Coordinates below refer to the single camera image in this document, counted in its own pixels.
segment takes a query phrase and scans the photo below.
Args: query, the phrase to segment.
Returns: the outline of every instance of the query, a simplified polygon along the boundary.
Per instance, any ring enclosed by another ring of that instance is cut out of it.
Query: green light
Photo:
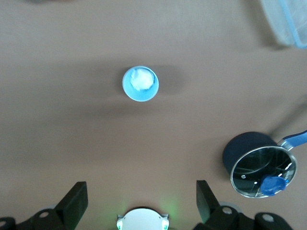
[[[117,223],[117,228],[118,228],[118,230],[122,230],[122,228],[123,228],[123,221],[120,221],[120,222]]]
[[[168,229],[168,221],[162,220],[162,227],[163,227],[164,230],[167,230]]]
[[[160,200],[160,208],[167,210],[167,213],[172,216],[172,219],[180,219],[181,214],[179,213],[179,197],[176,195],[167,195],[162,197]]]

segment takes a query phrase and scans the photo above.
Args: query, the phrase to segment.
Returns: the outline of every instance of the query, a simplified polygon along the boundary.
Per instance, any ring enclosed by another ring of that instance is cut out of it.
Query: cup rim
[[[129,92],[129,88],[131,88],[132,86],[130,87],[130,85],[128,85],[129,84],[128,77],[129,77],[129,73],[133,69],[146,69],[146,70],[150,71],[152,73],[153,77],[154,77],[154,84],[152,85],[153,88],[152,89],[148,89],[148,90],[151,90],[151,93],[147,97],[145,97],[143,99],[134,97]],[[146,101],[149,101],[150,99],[154,98],[156,96],[156,94],[158,93],[158,90],[159,90],[159,79],[158,79],[157,75],[155,74],[155,72],[152,69],[150,69],[150,68],[148,68],[146,66],[134,66],[134,67],[131,67],[130,69],[128,69],[125,72],[125,74],[123,76],[123,80],[122,80],[122,87],[123,87],[123,90],[124,90],[125,94],[129,98],[131,98],[132,100],[137,101],[137,102],[146,102]]]

